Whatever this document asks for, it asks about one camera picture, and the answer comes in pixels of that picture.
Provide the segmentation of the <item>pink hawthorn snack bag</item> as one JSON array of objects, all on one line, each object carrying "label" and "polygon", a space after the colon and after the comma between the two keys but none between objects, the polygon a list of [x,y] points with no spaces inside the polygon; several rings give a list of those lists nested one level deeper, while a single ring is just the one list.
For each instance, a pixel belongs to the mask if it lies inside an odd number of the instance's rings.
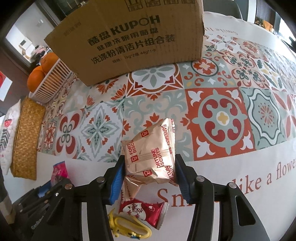
[{"label": "pink hawthorn snack bag", "polygon": [[53,172],[51,175],[51,186],[55,186],[58,184],[61,180],[69,178],[67,168],[66,168],[66,163],[65,161],[56,163],[53,166]]}]

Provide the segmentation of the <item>fortune biscuits packet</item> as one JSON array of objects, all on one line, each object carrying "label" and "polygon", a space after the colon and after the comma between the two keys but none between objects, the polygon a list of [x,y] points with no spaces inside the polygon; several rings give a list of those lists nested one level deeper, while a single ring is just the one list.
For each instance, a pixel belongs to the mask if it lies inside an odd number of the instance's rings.
[{"label": "fortune biscuits packet", "polygon": [[122,141],[126,176],[139,185],[156,182],[177,184],[175,171],[175,123],[165,118]]},{"label": "fortune biscuits packet", "polygon": [[137,178],[130,175],[125,176],[121,190],[121,201],[123,202],[135,199],[142,185],[144,185],[144,182],[138,180]]}]

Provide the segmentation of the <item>woven yellow tissue box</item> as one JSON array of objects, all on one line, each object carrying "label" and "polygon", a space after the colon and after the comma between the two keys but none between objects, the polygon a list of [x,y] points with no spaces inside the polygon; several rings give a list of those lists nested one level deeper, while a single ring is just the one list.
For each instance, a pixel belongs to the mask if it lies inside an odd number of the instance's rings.
[{"label": "woven yellow tissue box", "polygon": [[14,177],[37,179],[37,148],[45,107],[26,97],[16,128],[11,173]]}]

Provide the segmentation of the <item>yellow toy figure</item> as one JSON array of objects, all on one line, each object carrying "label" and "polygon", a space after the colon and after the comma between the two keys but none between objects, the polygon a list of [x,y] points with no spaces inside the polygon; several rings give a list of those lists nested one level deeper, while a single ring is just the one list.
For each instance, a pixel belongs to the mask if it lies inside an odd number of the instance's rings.
[{"label": "yellow toy figure", "polygon": [[123,235],[128,238],[141,240],[152,236],[151,228],[136,217],[132,216],[132,219],[127,219],[123,216],[115,215],[114,211],[115,209],[112,209],[109,212],[108,219],[111,232],[115,237]]}]

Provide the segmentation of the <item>red snack packet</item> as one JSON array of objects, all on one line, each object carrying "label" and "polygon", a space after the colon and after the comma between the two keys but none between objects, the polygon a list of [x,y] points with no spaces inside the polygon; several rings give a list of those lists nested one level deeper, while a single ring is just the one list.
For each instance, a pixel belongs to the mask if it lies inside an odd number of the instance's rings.
[{"label": "red snack packet", "polygon": [[169,203],[147,203],[136,198],[123,201],[119,206],[119,213],[123,212],[137,219],[146,221],[159,230],[168,211]]}]

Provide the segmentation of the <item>patterned tablecloth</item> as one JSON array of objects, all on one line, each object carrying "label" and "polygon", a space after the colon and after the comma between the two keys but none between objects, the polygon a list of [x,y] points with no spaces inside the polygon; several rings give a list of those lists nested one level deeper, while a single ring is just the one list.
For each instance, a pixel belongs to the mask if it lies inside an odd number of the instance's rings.
[{"label": "patterned tablecloth", "polygon": [[35,181],[4,176],[12,201],[65,161],[79,186],[104,174],[122,140],[163,118],[199,175],[234,182],[271,240],[295,218],[295,54],[254,24],[207,12],[203,57],[125,74],[92,87],[75,75],[47,104]]}]

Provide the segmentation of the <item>orange fruit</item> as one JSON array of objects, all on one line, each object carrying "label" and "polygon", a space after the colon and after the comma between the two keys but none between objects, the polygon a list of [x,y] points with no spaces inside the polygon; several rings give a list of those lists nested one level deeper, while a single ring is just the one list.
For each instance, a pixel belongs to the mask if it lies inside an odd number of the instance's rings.
[{"label": "orange fruit", "polygon": [[43,69],[44,73],[48,73],[52,67],[55,65],[55,63],[58,61],[59,57],[53,53],[49,52],[43,58],[41,58],[41,68]]},{"label": "orange fruit", "polygon": [[34,93],[44,78],[45,78],[45,73],[42,70],[35,68],[30,73],[27,80],[27,87],[29,91]]}]

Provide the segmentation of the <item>white basket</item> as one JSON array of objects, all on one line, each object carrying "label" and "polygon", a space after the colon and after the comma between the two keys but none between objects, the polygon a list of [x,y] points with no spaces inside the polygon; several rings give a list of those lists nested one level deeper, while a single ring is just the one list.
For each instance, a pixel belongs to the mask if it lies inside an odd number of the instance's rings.
[{"label": "white basket", "polygon": [[35,92],[29,93],[29,98],[42,104],[48,103],[61,89],[71,74],[72,71],[68,66],[61,59],[58,59]]}]

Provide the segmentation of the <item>cardboard box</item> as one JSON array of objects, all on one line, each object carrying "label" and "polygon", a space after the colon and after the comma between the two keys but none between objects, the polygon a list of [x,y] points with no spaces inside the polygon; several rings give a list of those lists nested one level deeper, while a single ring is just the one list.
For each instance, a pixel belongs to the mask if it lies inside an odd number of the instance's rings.
[{"label": "cardboard box", "polygon": [[198,60],[202,1],[89,1],[45,38],[87,86],[135,70]]}]

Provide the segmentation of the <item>grey dining chair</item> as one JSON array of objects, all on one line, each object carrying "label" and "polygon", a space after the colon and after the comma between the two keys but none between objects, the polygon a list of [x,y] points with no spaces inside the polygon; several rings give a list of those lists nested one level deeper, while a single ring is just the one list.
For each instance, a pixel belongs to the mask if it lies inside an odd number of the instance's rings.
[{"label": "grey dining chair", "polygon": [[204,11],[219,13],[225,16],[233,16],[243,19],[239,6],[230,0],[203,0]]}]

